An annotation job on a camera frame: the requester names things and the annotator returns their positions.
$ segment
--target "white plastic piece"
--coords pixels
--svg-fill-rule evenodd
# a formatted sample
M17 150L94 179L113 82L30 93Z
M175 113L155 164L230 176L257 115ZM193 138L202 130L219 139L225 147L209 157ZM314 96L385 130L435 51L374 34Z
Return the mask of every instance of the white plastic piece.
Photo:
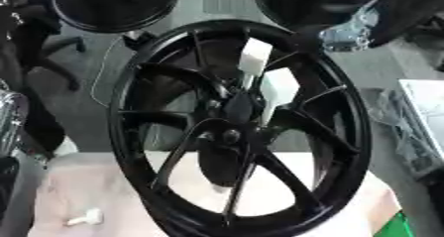
M78 224L98 225L103 222L103 212L99 208L92 208L86 211L82 217L70 219L66 222L67 226Z
M266 101L262 114L262 125L267 126L272 120L277 107L291 103L300 85L287 67L268 71L261 83L261 92Z
M259 77L269 62L273 46L250 38L242 50L239 69L244 72L242 87L249 90L255 77Z

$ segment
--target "chair wheel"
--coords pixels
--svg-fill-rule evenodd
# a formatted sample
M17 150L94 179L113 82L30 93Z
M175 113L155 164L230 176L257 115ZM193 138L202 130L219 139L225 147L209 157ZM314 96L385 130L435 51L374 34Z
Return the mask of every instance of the chair wheel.
M80 84L77 81L71 81L67 88L70 91L77 91L78 89L80 89Z
M415 37L413 35L406 35L406 36L404 36L404 39L407 43L413 43L415 40Z
M79 53L85 53L86 52L86 44L83 40L80 40L77 45L75 46L75 49L79 52Z
M444 62L441 63L439 66L436 67L436 71L444 72Z

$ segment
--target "wheel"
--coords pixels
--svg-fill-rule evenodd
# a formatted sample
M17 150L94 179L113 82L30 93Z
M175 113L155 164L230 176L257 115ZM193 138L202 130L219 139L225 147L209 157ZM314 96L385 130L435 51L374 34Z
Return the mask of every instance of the wheel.
M439 66L436 67L436 70L444 72L444 61Z
M67 89L70 91L77 91L78 89L80 89L80 84L78 83L78 81L70 81Z
M267 127L259 127L264 104L256 84L249 92L248 118L234 123L226 115L226 106L242 93L237 65L249 38L274 46L267 70L287 66L301 86L298 96L279 109ZM185 93L195 98L191 110L168 111L167 106ZM115 85L108 122L117 162L169 236L301 234L344 208L362 183L371 154L365 105L341 68L325 54L304 54L288 31L239 20L187 25L144 46ZM158 172L149 157L141 157L140 131L155 125L174 128L180 135ZM272 143L293 130L302 132L309 142L315 166L313 188L272 152ZM228 131L236 135L229 136L229 143ZM197 151L196 167L203 175L212 183L231 187L222 212L202 208L168 186L172 170L190 146ZM238 215L238 198L256 167L283 182L296 202L267 215Z
M86 53L86 44L85 41L83 39L81 39L76 45L75 45L75 49L79 52L79 53Z
M415 37L412 34L405 35L404 39L407 43L413 43L415 41Z

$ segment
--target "cable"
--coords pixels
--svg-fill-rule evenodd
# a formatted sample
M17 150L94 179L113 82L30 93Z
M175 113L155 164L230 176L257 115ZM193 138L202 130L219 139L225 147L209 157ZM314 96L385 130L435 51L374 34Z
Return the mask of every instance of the cable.
M94 100L97 104L99 104L99 105L101 105L101 106L103 106L103 107L106 107L106 108L109 107L108 104L103 103L103 101L101 101L100 99L98 99L98 98L95 96L95 89L97 88L97 84L99 83L99 80L100 80L100 78L102 77L103 71L105 70L105 67L106 67L106 61L108 60L108 58L109 58L109 56L110 56L110 54L111 54L111 51L114 50L114 48L117 46L117 44L118 44L122 39L123 39L123 38L119 36L117 39L115 39L115 40L110 44L110 46L109 46L108 49L106 50L105 55L103 56L103 59L102 59L102 64L101 64L101 66L100 66L100 70L97 72L97 75L96 75L96 77L94 78L94 82L92 83L92 85L91 85L91 89L90 89L90 91L89 91L89 95L91 96L92 100ZM154 128L154 132L155 132L155 138L154 138L154 141L153 141L153 146L155 146L156 144L159 143L159 140L160 140L160 130L161 130L161 129L160 129L159 125L153 125L153 128Z
M97 88L97 84L100 80L100 78L102 77L103 71L105 70L105 66L106 66L106 61L108 60L109 55L111 54L111 51L116 47L116 45L122 40L122 37L119 36L119 38L115 39L111 45L108 47L108 49L105 52L105 55L103 56L102 59L102 64L100 66L100 70L97 72L97 75L94 78L94 82L91 85L91 89L89 91L89 96L92 98L92 100L94 100L97 104L108 108L108 104L103 103L103 101L101 101L100 99L98 99L95 96L95 89Z

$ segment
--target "wheel spoke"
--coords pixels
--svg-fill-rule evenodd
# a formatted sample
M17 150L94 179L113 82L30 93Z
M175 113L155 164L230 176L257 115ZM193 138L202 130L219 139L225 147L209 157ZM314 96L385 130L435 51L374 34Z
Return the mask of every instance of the wheel spoke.
M159 169L156 178L152 182L152 189L159 190L162 188L162 186L167 185L172 170L186 153L186 149L188 148L188 146L193 143L199 135L211 129L215 125L218 125L218 123L215 123L215 119L206 119L196 124L188 132L186 132L186 134L182 137L180 143L168 155L166 161Z
M244 187L245 182L251 176L251 173L255 168L253 161L254 161L253 154L249 149L247 149L246 154L244 156L244 162L241 165L241 170L239 171L239 175L231 190L230 197L228 198L227 205L225 206L223 212L225 224L227 226L230 226L236 217L235 210L237 208L237 204L241 196L242 189Z
M194 52L197 65L201 68L208 68L208 62L206 60L205 54L203 53L202 45L200 45L200 41L196 32L192 33L192 39L194 41Z
M342 92L346 89L347 89L347 85L345 85L345 84L329 88L329 89L325 90L324 92L321 92L311 98L304 100L302 102L302 107L306 107L311 104L316 104L316 102L319 102L319 101L331 99L330 96L335 95L338 92Z
M151 123L166 125L180 130L189 130L194 125L192 113L186 112L120 110L119 113L130 123L137 126Z
M273 60L272 62L270 62L270 63L266 66L266 69L273 69L273 68L275 68L275 67L281 67L280 64L281 64L283 61L288 60L288 59L291 59L291 58L294 58L294 56L296 56L297 54L299 54L299 51L295 51L295 52L292 52L292 53L290 53L290 54L288 54L288 55L286 55L286 56L283 56L283 57L281 57L281 58L279 58L279 59L275 59L275 60Z
M315 195L300 181L300 179L266 147L260 147L256 150L256 163L264 167L278 179L280 179L296 197L297 207L319 207L320 201Z
M359 150L356 147L344 141L333 130L308 113L279 109L276 111L273 121L276 121L275 125L301 130L315 138L319 138L322 142L332 146L335 152L338 153L337 156L349 159L359 154Z
M141 63L139 69L141 77L150 78L153 75L171 77L200 89L199 91L209 94L210 97L220 97L220 92L214 86L214 82L198 70L158 63Z

